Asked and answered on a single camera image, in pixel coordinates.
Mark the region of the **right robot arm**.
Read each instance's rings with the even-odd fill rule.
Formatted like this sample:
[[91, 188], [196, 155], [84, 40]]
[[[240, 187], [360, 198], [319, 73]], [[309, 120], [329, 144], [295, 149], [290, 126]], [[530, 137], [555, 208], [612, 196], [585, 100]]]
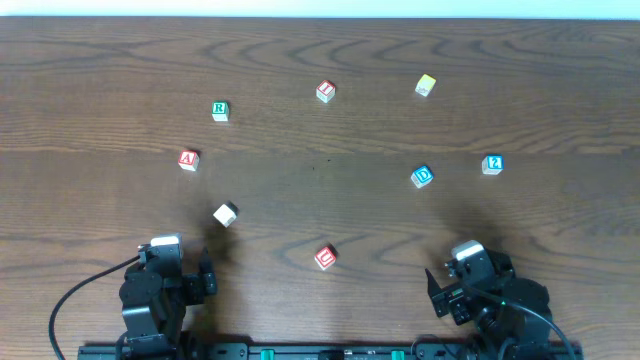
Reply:
[[456, 359], [552, 359], [552, 313], [547, 288], [519, 278], [509, 256], [482, 249], [446, 263], [455, 282], [440, 287], [426, 273], [427, 292], [438, 317], [450, 315], [460, 326], [472, 322], [476, 333]]

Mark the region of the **blue number 2 block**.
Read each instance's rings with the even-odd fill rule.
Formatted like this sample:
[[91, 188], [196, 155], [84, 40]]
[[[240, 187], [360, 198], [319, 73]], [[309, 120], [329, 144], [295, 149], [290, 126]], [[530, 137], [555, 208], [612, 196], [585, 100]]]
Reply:
[[504, 170], [504, 159], [499, 154], [489, 154], [482, 161], [484, 175], [498, 175]]

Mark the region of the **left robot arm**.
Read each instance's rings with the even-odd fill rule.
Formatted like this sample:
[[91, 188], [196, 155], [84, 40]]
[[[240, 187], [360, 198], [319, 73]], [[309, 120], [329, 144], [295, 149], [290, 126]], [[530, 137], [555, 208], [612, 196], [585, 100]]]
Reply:
[[182, 330], [186, 308], [201, 305], [218, 286], [207, 249], [198, 271], [184, 274], [178, 245], [143, 245], [120, 287], [126, 332], [117, 340], [117, 359], [192, 359], [197, 342]]

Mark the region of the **red letter I block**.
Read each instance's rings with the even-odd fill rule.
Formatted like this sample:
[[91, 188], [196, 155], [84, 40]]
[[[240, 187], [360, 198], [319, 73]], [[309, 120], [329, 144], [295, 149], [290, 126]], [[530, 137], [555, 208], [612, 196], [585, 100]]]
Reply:
[[328, 80], [322, 81], [316, 87], [316, 97], [324, 103], [328, 103], [336, 93], [336, 87]]

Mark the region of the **red letter A block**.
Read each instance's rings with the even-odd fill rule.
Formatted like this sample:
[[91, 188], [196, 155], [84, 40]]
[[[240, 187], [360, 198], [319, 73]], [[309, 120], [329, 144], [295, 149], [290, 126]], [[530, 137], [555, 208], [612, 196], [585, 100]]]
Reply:
[[183, 170], [195, 172], [199, 165], [199, 155], [196, 151], [183, 150], [180, 153], [178, 164]]

